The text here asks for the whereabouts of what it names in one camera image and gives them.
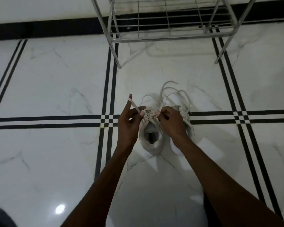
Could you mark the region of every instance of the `white marble floor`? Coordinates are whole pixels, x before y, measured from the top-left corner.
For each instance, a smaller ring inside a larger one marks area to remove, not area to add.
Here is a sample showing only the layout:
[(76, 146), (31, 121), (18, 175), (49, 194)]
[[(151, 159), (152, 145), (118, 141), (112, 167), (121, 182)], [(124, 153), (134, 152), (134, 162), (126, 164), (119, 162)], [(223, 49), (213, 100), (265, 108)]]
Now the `white marble floor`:
[[(225, 41), (119, 44), (121, 69), (103, 35), (0, 41), (0, 207), (18, 226), (60, 226), (113, 154), (128, 94), (139, 104), (173, 80), (196, 144), (284, 219), (284, 23), (242, 26), (215, 65)], [(168, 140), (156, 157), (137, 141), (107, 226), (207, 226)]]

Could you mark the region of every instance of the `black baseboard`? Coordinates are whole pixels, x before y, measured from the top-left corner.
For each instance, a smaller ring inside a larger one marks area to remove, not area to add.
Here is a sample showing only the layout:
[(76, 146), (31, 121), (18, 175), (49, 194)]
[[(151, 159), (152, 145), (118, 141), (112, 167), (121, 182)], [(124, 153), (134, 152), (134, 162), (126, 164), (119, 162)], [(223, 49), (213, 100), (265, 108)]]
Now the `black baseboard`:
[[(236, 17), (238, 18), (246, 7), (244, 4), (234, 4), (232, 8)], [(160, 15), (162, 13), (147, 13), (145, 15)], [(128, 16), (135, 16), (136, 14), (121, 15), (119, 18)], [(263, 23), (270, 22), (268, 19), (284, 18), (284, 0), (264, 1), (256, 2), (251, 8), (246, 21), (263, 21)], [(178, 22), (186, 22), (187, 18), (176, 18)], [(108, 17), (104, 17), (104, 22), (107, 24)], [(98, 21), (98, 18), (79, 18), (79, 19), (65, 19), (65, 20), (46, 20), (46, 21), (32, 21), (32, 22), (20, 22), (20, 23), (6, 23), (0, 24), (0, 40), (12, 40), (12, 39), (24, 39), (24, 38), (45, 38), (45, 37), (61, 37), (61, 36), (76, 36), (76, 35), (90, 35), (90, 34), (102, 34), (102, 28)]]

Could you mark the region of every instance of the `hand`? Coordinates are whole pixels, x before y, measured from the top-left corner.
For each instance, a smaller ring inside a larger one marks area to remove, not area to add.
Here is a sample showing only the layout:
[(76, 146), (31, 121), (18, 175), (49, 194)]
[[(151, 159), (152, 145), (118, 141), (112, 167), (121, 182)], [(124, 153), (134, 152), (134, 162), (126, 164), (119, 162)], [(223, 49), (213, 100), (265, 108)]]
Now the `hand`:
[(173, 140), (178, 137), (186, 137), (186, 130), (183, 123), (183, 118), (179, 111), (171, 107), (163, 107), (161, 112), (156, 111), (160, 126), (164, 133), (166, 133)]
[[(131, 153), (133, 146), (137, 141), (139, 125), (144, 116), (144, 112), (139, 114), (135, 108), (130, 110), (130, 106), (131, 102), (127, 101), (127, 104), (118, 119), (118, 141), (115, 150), (115, 152), (128, 155)], [(145, 108), (145, 106), (142, 106), (139, 107), (139, 110), (144, 110)]]

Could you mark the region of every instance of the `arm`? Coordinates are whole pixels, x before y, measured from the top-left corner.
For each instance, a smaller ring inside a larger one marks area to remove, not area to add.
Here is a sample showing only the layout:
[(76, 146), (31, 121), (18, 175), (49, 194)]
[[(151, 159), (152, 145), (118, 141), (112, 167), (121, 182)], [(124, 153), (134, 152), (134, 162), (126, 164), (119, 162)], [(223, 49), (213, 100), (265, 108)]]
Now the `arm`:
[(136, 109), (130, 110), (130, 106), (128, 101), (118, 119), (118, 141), (112, 158), (61, 227), (105, 226), (117, 183), (137, 141), (139, 124), (144, 116), (143, 112), (139, 115)]
[(208, 196), (223, 226), (284, 226), (284, 222), (261, 201), (233, 180), (186, 134), (177, 110), (164, 107), (156, 112), (161, 127), (173, 140)]

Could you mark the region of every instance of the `white wall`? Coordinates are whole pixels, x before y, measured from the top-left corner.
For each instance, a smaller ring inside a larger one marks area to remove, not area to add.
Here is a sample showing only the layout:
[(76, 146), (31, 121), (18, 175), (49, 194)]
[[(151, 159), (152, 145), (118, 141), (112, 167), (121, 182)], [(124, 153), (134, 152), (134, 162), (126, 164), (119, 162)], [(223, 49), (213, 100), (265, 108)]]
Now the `white wall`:
[[(248, 1), (229, 0), (231, 4)], [(98, 0), (98, 4), (102, 14), (107, 16), (108, 0)], [(0, 0), (0, 23), (83, 17), (96, 17), (91, 0)]]

